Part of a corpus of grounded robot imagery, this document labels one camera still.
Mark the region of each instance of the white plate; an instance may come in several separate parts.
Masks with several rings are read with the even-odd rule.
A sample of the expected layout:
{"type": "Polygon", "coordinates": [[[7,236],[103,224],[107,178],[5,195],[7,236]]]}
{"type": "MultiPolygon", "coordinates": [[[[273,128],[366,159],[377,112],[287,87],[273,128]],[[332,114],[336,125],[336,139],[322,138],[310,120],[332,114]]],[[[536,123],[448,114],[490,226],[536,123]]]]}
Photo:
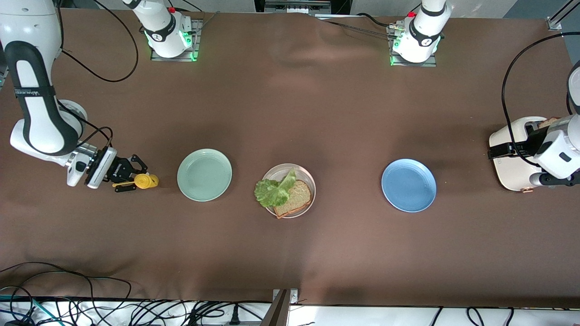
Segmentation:
{"type": "MultiPolygon", "coordinates": [[[[294,170],[296,172],[296,180],[304,181],[306,183],[306,185],[308,186],[308,188],[310,189],[310,192],[312,193],[312,200],[310,201],[310,204],[308,206],[304,207],[303,209],[299,210],[298,212],[296,212],[294,214],[288,214],[287,216],[284,216],[283,219],[293,219],[293,218],[296,218],[296,217],[306,213],[306,211],[308,211],[308,209],[312,206],[312,203],[314,203],[314,199],[316,198],[316,184],[314,183],[314,179],[312,178],[312,175],[310,175],[310,173],[308,173],[308,171],[306,169],[304,169],[303,167],[301,167],[300,165],[296,165],[296,164],[292,164],[292,163],[284,163],[284,164],[276,165],[275,167],[271,168],[268,172],[266,172],[266,174],[264,175],[262,180],[270,179],[270,180],[282,181],[282,179],[284,177],[286,177],[286,175],[288,174],[288,172],[290,172],[290,170],[292,168],[294,168],[294,170]]],[[[276,213],[274,212],[274,208],[266,207],[266,209],[272,215],[276,216],[276,213]]]]}

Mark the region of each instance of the bread slice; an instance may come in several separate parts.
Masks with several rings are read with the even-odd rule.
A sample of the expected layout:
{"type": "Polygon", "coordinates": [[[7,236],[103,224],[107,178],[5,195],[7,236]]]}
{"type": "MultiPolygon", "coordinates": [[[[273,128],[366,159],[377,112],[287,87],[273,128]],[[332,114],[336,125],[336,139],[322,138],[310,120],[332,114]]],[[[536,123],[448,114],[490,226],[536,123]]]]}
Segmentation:
{"type": "Polygon", "coordinates": [[[292,213],[296,213],[303,209],[304,207],[310,205],[312,201],[312,193],[308,185],[302,180],[296,180],[294,186],[288,190],[290,198],[282,206],[274,207],[274,212],[276,216],[281,219],[292,213]]]}

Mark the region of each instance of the blue plate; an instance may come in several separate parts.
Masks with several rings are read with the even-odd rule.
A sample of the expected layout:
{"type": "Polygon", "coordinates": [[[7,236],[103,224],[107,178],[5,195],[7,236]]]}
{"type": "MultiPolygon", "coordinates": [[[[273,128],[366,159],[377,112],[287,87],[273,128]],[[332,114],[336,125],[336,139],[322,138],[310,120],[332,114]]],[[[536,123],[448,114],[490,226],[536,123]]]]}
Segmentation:
{"type": "Polygon", "coordinates": [[[403,212],[417,213],[435,200],[437,184],[422,163],[404,158],[389,164],[380,184],[387,200],[403,212]]]}

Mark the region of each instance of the white floor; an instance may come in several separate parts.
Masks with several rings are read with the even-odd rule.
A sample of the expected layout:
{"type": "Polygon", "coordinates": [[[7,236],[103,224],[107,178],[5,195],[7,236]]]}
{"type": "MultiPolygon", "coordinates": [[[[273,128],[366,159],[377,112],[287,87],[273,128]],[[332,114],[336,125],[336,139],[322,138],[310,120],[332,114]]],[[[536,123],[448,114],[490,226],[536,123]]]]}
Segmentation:
{"type": "MultiPolygon", "coordinates": [[[[96,302],[97,307],[117,307],[119,302],[96,302]]],[[[185,307],[178,305],[170,309],[163,316],[181,316],[190,312],[194,303],[186,303],[185,307]]],[[[14,304],[14,310],[19,313],[26,313],[29,308],[28,302],[17,302],[14,304]]],[[[43,303],[43,307],[58,316],[55,303],[43,303]]],[[[167,303],[154,309],[157,313],[164,310],[171,305],[167,303]]],[[[245,303],[243,307],[253,311],[254,313],[264,316],[269,308],[266,303],[245,303]]],[[[60,302],[59,307],[63,314],[68,313],[68,303],[60,302]]],[[[92,307],[90,302],[82,302],[81,308],[86,309],[92,307]]],[[[9,310],[7,302],[0,302],[0,310],[9,310]]],[[[135,310],[134,306],[121,308],[110,316],[107,321],[113,326],[127,326],[131,319],[131,313],[135,310]]],[[[100,310],[101,315],[105,315],[110,310],[100,310]]],[[[429,326],[433,321],[433,317],[437,308],[425,307],[326,307],[326,306],[292,306],[290,308],[288,326],[304,326],[314,322],[314,326],[338,326],[338,325],[356,325],[356,326],[429,326]]],[[[509,315],[508,309],[478,309],[485,325],[488,326],[504,326],[509,315]]],[[[203,325],[223,325],[230,321],[232,306],[224,308],[225,314],[217,318],[204,318],[203,325]]],[[[467,326],[471,322],[467,319],[465,308],[445,308],[439,315],[437,324],[439,326],[467,326]]],[[[93,317],[95,321],[100,320],[95,314],[94,310],[87,312],[93,317]]],[[[241,321],[256,321],[256,317],[251,314],[239,310],[241,321]]],[[[35,309],[33,314],[35,321],[45,320],[50,316],[40,309],[35,309]]],[[[145,314],[142,319],[134,324],[145,325],[153,318],[152,314],[145,314]]],[[[472,312],[472,318],[477,321],[476,315],[472,312]]],[[[0,313],[0,325],[13,320],[14,318],[7,313],[0,313]]],[[[179,326],[182,324],[183,317],[166,320],[166,326],[179,326]]],[[[580,311],[563,311],[563,310],[546,310],[546,309],[516,309],[510,326],[572,326],[575,323],[580,323],[580,311]]],[[[78,325],[90,326],[91,322],[87,317],[82,316],[78,325]]],[[[97,326],[104,326],[105,323],[98,323],[97,326]]],[[[162,321],[158,320],[151,324],[162,325],[162,321]]]]}

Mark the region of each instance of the gray floor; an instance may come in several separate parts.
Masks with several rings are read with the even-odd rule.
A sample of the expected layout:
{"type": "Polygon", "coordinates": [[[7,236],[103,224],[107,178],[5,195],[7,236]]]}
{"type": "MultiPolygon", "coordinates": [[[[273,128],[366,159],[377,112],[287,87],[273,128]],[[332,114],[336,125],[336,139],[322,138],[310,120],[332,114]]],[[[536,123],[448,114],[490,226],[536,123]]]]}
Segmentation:
{"type": "MultiPolygon", "coordinates": [[[[555,14],[568,0],[518,0],[504,18],[542,18],[555,14]]],[[[580,8],[576,8],[562,21],[564,32],[580,31],[580,8]]],[[[580,60],[580,36],[565,39],[572,63],[580,60]]]]}

